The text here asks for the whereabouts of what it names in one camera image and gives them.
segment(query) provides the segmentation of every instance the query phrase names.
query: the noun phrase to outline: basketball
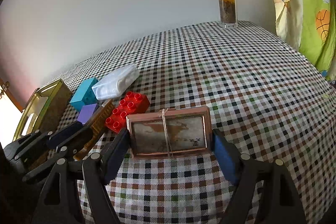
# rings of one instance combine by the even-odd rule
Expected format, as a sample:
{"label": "basketball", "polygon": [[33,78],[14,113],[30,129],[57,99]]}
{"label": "basketball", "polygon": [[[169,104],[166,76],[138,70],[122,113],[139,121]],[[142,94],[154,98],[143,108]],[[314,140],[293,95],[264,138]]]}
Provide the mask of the basketball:
{"label": "basketball", "polygon": [[330,11],[326,9],[320,10],[316,15],[316,30],[321,37],[322,42],[325,42],[329,33]]}

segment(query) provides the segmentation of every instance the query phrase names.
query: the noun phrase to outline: red building block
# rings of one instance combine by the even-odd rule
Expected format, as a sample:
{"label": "red building block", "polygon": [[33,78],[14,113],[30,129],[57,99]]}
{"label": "red building block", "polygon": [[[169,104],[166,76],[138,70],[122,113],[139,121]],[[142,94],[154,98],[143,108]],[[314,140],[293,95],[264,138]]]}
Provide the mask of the red building block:
{"label": "red building block", "polygon": [[106,119],[105,126],[115,133],[119,133],[122,128],[126,127],[128,114],[145,113],[149,105],[146,95],[129,91],[119,105],[113,109],[111,116]]}

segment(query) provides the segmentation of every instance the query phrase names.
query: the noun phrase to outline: gray wall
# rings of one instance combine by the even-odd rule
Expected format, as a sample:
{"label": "gray wall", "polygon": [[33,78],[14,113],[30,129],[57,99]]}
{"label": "gray wall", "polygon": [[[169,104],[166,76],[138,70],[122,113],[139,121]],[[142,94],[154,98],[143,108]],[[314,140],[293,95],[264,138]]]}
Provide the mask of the gray wall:
{"label": "gray wall", "polygon": [[[237,0],[238,18],[274,32],[273,0]],[[0,66],[20,102],[58,72],[153,32],[219,19],[217,0],[4,0]]]}

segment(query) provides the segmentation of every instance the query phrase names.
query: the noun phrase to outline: white plastic box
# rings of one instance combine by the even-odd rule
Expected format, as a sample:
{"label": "white plastic box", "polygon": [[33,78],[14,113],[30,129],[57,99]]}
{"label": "white plastic box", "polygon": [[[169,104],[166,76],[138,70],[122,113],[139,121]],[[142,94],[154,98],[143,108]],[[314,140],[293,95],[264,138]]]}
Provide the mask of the white plastic box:
{"label": "white plastic box", "polygon": [[97,100],[120,97],[139,77],[135,64],[116,69],[92,86]]}

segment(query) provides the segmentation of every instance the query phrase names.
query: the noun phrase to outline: table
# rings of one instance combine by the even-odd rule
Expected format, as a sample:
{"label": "table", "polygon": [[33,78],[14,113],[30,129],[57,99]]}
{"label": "table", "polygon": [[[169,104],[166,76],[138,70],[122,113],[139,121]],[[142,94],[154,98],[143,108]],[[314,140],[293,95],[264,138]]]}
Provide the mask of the table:
{"label": "table", "polygon": [[[233,30],[209,22],[116,46],[56,78],[75,92],[84,79],[101,79],[130,63],[140,77],[129,90],[146,94],[150,111],[207,105],[212,128],[241,152],[285,162],[308,223],[322,217],[336,196],[336,90],[304,56],[251,22]],[[58,129],[77,116],[68,105]],[[104,134],[92,152],[112,139]],[[256,214],[260,186],[248,220]],[[84,217],[93,223],[82,181],[78,187]],[[213,154],[173,160],[127,154],[106,189],[124,223],[217,223],[235,188]]]}

